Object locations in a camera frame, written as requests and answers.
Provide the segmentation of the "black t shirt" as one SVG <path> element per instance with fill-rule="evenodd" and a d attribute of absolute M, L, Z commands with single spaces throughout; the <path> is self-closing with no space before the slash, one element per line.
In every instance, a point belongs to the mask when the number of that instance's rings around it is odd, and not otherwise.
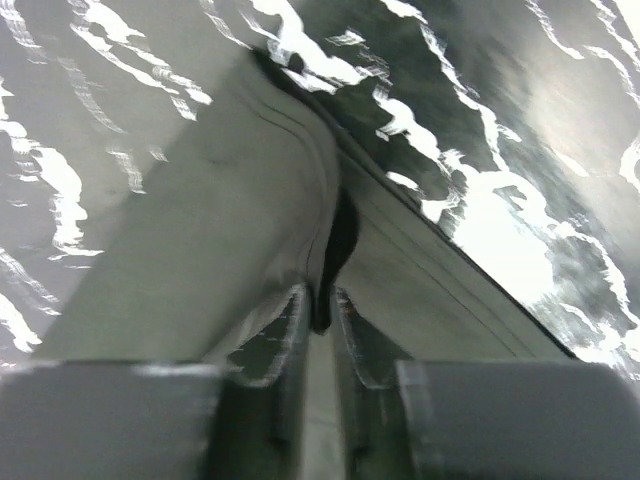
<path fill-rule="evenodd" d="M 569 356 L 262 51 L 237 61 L 129 200 L 34 356 L 217 362 L 297 293 L 317 334 L 298 479 L 346 475 L 326 338 L 336 293 L 420 359 Z"/>

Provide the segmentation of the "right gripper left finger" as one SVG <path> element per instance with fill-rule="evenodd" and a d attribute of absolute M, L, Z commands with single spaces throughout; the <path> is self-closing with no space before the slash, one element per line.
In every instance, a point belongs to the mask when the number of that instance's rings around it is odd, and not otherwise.
<path fill-rule="evenodd" d="M 5 479 L 289 479 L 310 295 L 218 363 L 31 361 L 1 372 Z"/>

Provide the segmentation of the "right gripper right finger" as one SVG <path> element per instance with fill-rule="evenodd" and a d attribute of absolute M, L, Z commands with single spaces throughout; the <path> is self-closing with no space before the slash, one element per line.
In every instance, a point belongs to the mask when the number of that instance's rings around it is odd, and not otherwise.
<path fill-rule="evenodd" d="M 332 299 L 349 479 L 635 479 L 639 401 L 611 368 L 424 361 Z"/>

